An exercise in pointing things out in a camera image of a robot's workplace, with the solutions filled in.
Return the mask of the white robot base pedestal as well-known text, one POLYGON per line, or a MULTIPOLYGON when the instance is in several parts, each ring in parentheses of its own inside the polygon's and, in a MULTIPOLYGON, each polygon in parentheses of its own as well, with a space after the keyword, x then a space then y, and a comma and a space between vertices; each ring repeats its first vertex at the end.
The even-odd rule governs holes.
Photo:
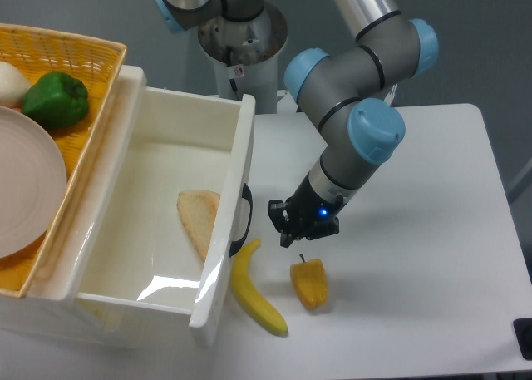
POLYGON ((257 114, 277 111, 278 56, 288 40, 288 24, 273 5, 249 22, 217 17, 199 26, 199 45, 210 59, 218 96, 255 99, 257 114))

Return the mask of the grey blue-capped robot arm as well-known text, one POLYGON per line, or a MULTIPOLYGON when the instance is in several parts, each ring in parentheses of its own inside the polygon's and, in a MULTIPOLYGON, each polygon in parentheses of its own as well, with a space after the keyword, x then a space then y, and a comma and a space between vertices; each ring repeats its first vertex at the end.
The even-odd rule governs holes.
MULTIPOLYGON (((218 93, 276 107, 277 57, 288 38, 283 14, 265 0, 154 0, 172 32, 197 31, 214 65, 218 93)), ((355 47, 337 57, 319 48, 287 66, 287 91, 326 142, 326 149, 286 200, 268 215, 288 247, 339 231, 338 213, 402 141, 404 120, 377 93, 431 68, 439 55, 434 29, 403 17, 393 0, 335 0, 355 47)))

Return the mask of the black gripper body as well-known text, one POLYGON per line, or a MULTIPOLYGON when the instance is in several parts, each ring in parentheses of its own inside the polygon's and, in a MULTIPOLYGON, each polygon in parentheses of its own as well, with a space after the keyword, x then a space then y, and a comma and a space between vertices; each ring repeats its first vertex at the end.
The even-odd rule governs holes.
POLYGON ((343 190, 322 171, 310 171, 288 201, 290 227, 301 239, 321 239, 339 233, 338 213, 345 205, 343 190))

